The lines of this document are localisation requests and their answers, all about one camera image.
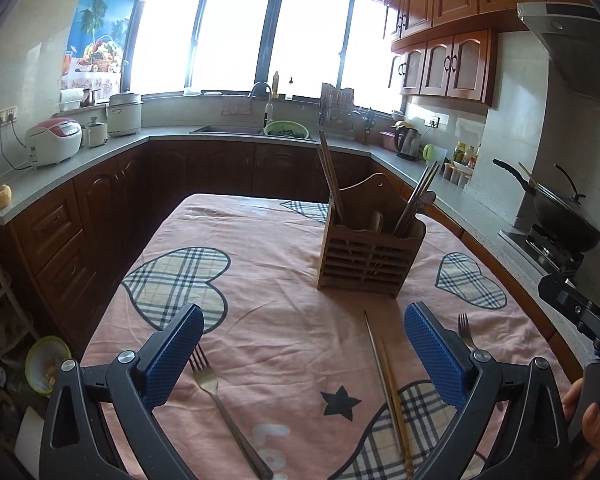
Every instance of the countertop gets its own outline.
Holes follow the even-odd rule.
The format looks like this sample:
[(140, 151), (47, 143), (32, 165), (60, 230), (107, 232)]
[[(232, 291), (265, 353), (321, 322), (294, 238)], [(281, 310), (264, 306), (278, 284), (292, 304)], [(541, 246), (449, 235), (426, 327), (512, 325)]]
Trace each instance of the countertop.
[[(80, 150), (72, 158), (61, 164), (21, 171), (5, 182), (11, 187), (13, 196), (11, 204), (5, 209), (0, 209), (0, 225), (6, 224), (37, 199), (79, 173), (129, 148), (151, 140), (190, 137), (197, 140), (224, 139), (294, 146), (311, 146), (314, 143), (313, 140), (284, 139), (281, 137), (195, 133), (196, 130), (201, 128), (203, 128), (202, 125), (142, 128), (138, 134), (111, 137), (103, 146)], [(411, 186), (417, 183), (425, 169), (422, 162), (403, 160), (395, 156), (394, 152), (379, 146), (363, 146), (350, 139), (330, 137), (329, 146), (338, 152), (370, 156), (372, 160), (395, 173)], [(464, 190), (449, 181), (443, 180), (440, 175), (435, 178), (429, 189), (436, 192), (436, 206), (480, 242), (511, 273), (542, 308), (580, 363), (582, 365), (586, 364), (593, 357), (591, 341), (577, 332), (570, 322), (539, 298), (538, 281), (541, 275), (498, 235), (500, 230), (512, 231), (514, 230), (513, 227), (468, 193), (465, 193)]]

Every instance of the stove burner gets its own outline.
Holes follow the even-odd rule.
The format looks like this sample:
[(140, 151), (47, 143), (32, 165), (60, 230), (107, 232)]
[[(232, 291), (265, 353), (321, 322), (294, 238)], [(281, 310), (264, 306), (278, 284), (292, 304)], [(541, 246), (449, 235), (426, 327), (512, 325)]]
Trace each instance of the stove burner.
[(573, 277), (584, 259), (581, 253), (573, 253), (556, 243), (544, 229), (534, 224), (526, 237), (526, 244), (538, 256), (538, 264), (549, 272), (560, 272), (563, 276)]

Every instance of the stainless steel kettle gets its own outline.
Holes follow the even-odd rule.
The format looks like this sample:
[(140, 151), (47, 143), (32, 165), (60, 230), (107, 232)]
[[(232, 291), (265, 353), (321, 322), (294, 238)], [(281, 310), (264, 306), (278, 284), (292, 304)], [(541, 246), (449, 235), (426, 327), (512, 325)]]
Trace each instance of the stainless steel kettle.
[(396, 125), (394, 133), (394, 146), (400, 158), (418, 160), (420, 149), (420, 134), (415, 128), (405, 125)]

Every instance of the hand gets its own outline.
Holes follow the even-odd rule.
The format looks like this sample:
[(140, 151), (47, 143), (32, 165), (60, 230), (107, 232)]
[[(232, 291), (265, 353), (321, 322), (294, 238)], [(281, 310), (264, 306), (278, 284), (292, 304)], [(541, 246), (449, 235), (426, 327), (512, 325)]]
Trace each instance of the hand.
[[(582, 379), (578, 379), (572, 385), (569, 391), (562, 398), (562, 410), (568, 420), (573, 416), (578, 405), (578, 399), (582, 392)], [(584, 461), (584, 464), (577, 468), (573, 480), (583, 480), (591, 472), (600, 460), (600, 408), (593, 403), (584, 412), (582, 416), (582, 435), (591, 446), (591, 453)]]

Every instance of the wall mural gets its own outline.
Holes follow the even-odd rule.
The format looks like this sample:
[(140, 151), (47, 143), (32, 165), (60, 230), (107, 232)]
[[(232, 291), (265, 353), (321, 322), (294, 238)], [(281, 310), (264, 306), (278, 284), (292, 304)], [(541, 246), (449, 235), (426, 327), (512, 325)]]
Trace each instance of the wall mural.
[(62, 89), (99, 89), (97, 99), (120, 92), (120, 71), (136, 0), (79, 0), (62, 61)]

